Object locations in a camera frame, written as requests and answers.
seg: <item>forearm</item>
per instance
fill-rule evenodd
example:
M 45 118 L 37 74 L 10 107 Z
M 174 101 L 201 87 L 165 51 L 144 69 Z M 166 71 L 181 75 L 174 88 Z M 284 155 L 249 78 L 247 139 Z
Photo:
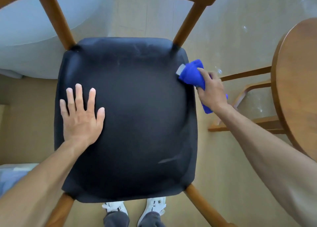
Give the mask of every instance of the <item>forearm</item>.
M 317 163 L 230 105 L 215 113 L 232 132 L 252 167 L 282 207 L 299 224 L 316 226 Z
M 0 226 L 42 226 L 70 169 L 87 148 L 66 141 L 0 199 Z

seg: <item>blue microfiber cloth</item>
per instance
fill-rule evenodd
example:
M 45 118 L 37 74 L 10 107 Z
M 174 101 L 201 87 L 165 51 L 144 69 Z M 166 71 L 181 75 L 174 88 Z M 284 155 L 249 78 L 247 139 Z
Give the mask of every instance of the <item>blue microfiber cloth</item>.
M 200 61 L 200 59 L 194 60 L 193 62 L 188 63 L 185 66 L 181 65 L 177 70 L 176 74 L 179 75 L 178 78 L 184 83 L 191 84 L 195 87 L 200 87 L 203 90 L 205 90 L 204 77 L 201 75 L 197 68 L 204 68 L 203 63 Z M 205 105 L 203 105 L 203 109 L 207 114 L 212 113 L 212 110 Z

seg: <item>hand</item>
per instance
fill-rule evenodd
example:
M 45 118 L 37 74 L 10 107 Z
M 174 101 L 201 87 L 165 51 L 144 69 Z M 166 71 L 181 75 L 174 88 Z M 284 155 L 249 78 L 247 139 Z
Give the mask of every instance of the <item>hand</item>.
M 93 144 L 99 137 L 103 121 L 105 119 L 105 108 L 100 108 L 95 117 L 95 97 L 96 90 L 92 88 L 89 91 L 87 110 L 84 110 L 84 101 L 82 98 L 82 86 L 76 84 L 76 99 L 74 101 L 73 89 L 66 89 L 68 110 L 65 100 L 60 100 L 61 115 L 64 122 L 64 139 L 82 141 L 87 147 Z
M 224 93 L 224 86 L 216 72 L 207 72 L 202 68 L 197 68 L 205 80 L 205 90 L 197 88 L 200 101 L 216 112 L 222 106 L 227 106 L 227 98 Z

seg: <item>foot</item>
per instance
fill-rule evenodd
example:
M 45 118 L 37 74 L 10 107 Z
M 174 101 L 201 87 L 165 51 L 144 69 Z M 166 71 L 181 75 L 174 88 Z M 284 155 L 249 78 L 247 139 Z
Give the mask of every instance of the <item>foot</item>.
M 102 207 L 107 210 L 107 213 L 110 213 L 113 211 L 121 211 L 128 215 L 128 211 L 126 210 L 123 201 L 107 202 L 107 203 L 104 203 Z
M 146 201 L 145 211 L 141 215 L 141 218 L 139 219 L 137 226 L 140 225 L 144 216 L 151 211 L 154 211 L 159 213 L 160 215 L 163 215 L 165 213 L 164 208 L 166 207 L 165 201 L 166 201 L 166 197 L 148 198 Z

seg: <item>black leather seat cushion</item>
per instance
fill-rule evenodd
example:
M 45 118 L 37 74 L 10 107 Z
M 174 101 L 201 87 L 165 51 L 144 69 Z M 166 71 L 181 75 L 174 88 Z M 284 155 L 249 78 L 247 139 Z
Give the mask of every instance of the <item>black leather seat cushion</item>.
M 195 176 L 194 89 L 178 80 L 186 52 L 161 38 L 86 38 L 65 52 L 55 100 L 55 149 L 62 144 L 59 99 L 66 88 L 96 89 L 105 107 L 98 140 L 76 161 L 63 190 L 84 203 L 179 194 Z

